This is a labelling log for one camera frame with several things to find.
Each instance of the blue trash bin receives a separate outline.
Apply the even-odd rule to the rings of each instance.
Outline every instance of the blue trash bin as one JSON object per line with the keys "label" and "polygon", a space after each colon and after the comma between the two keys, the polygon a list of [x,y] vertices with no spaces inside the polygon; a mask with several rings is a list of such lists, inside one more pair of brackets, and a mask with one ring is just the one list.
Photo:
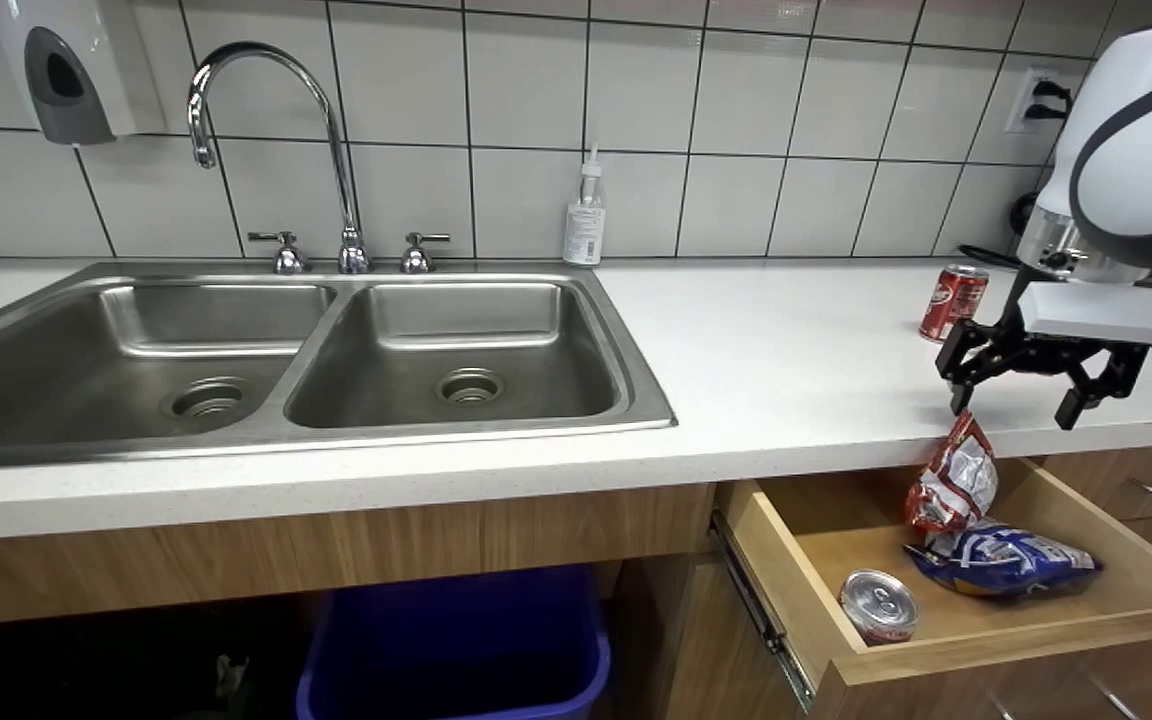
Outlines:
{"label": "blue trash bin", "polygon": [[336,592],[295,720],[589,720],[611,674],[589,568]]}

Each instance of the backsplash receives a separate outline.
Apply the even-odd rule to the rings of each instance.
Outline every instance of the backsplash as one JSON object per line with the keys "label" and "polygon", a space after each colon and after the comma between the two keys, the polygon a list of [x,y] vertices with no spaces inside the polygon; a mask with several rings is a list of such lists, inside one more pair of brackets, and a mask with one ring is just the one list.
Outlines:
{"label": "backsplash", "polygon": [[0,55],[0,256],[259,256],[243,233],[339,236],[323,125],[276,64],[183,88],[227,42],[305,60],[339,100],[365,241],[556,256],[581,150],[606,150],[606,256],[952,256],[1008,244],[1057,125],[1008,125],[1030,67],[1080,85],[1152,0],[127,0],[165,135],[60,150]]}

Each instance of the can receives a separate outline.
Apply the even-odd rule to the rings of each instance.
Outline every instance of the can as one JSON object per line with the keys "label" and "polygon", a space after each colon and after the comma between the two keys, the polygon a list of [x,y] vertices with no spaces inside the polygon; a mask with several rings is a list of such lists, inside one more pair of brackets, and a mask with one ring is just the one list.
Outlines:
{"label": "can", "polygon": [[845,580],[842,605],[869,643],[911,640],[916,607],[911,592],[889,572],[852,572]]}
{"label": "can", "polygon": [[985,267],[972,267],[972,265],[940,267],[919,337],[944,345],[958,322],[975,316],[985,288],[988,288]]}

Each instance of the stainless steel sink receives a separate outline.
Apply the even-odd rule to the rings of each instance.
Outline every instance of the stainless steel sink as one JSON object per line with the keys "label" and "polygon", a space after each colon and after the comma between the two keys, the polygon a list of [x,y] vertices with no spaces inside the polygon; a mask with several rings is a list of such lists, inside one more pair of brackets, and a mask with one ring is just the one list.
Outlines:
{"label": "stainless steel sink", "polygon": [[0,313],[0,466],[651,426],[592,274],[88,267]]}

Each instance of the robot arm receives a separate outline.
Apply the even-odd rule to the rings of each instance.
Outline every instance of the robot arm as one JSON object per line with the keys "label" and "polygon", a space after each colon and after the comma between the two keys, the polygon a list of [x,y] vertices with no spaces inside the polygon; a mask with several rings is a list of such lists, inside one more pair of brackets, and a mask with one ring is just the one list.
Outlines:
{"label": "robot arm", "polygon": [[[1152,274],[1152,34],[1095,60],[1015,256],[1006,316],[958,325],[936,356],[952,409],[1006,371],[1063,371],[1062,428],[1103,397],[1134,397],[1152,347],[1152,288],[1137,288]],[[1107,363],[1093,377],[1084,363],[1100,354]]]}

